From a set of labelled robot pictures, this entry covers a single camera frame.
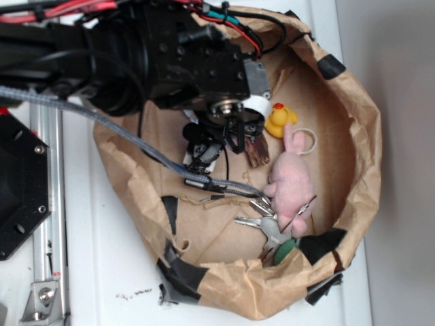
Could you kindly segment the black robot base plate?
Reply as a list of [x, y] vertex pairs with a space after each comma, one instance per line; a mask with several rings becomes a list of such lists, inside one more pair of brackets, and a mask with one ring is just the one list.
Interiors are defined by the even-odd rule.
[[1, 108], [1, 260], [9, 259], [50, 213], [48, 146]]

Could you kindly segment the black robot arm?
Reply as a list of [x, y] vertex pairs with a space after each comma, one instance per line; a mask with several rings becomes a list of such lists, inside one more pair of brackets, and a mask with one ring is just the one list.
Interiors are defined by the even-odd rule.
[[270, 112], [261, 54], [244, 53], [215, 25], [192, 17], [200, 1], [42, 1], [1, 8], [1, 84], [59, 98], [79, 96], [111, 116], [192, 111], [186, 137], [206, 152], [256, 140]]

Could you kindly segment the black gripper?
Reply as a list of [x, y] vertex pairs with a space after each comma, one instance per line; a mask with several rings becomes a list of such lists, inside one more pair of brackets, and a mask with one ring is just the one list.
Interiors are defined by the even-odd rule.
[[224, 99], [204, 110], [186, 109], [190, 123], [182, 132], [188, 141], [183, 164], [191, 173], [213, 172], [222, 151], [228, 148], [235, 154], [242, 153], [247, 139], [255, 141], [262, 135], [271, 111], [269, 95]]

